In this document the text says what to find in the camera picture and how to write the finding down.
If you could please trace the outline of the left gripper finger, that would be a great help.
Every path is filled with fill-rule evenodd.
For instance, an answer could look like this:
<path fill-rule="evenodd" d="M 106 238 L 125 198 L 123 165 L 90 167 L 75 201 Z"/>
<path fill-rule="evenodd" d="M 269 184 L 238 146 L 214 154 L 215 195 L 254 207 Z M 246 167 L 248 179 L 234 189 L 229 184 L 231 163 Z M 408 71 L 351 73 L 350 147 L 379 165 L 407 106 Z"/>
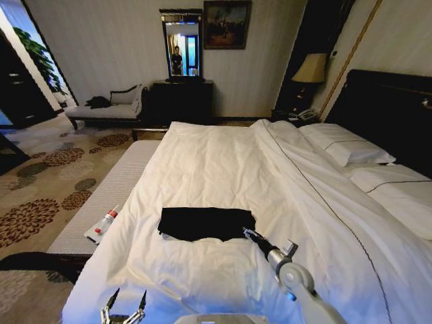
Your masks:
<path fill-rule="evenodd" d="M 110 310 L 112 309 L 117 295 L 119 294 L 120 288 L 116 289 L 114 294 L 108 299 L 106 305 L 100 310 L 101 324 L 111 324 L 114 323 L 110 315 Z"/>
<path fill-rule="evenodd" d="M 142 299 L 140 301 L 140 304 L 138 306 L 138 309 L 130 315 L 124 323 L 126 324 L 137 324 L 140 323 L 145 318 L 145 306 L 146 306 L 146 293 L 147 291 L 144 291 L 144 294 L 142 296 Z"/>

